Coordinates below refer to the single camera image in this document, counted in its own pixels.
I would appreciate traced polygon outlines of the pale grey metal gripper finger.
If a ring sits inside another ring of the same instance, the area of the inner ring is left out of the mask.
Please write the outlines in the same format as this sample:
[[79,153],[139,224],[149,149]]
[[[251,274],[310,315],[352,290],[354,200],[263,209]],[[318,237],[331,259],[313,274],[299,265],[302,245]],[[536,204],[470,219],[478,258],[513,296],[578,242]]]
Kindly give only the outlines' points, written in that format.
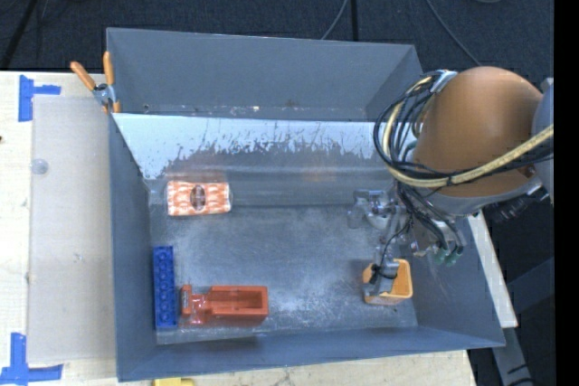
[[387,260],[384,264],[372,266],[372,296],[385,297],[393,287],[395,280],[395,261]]

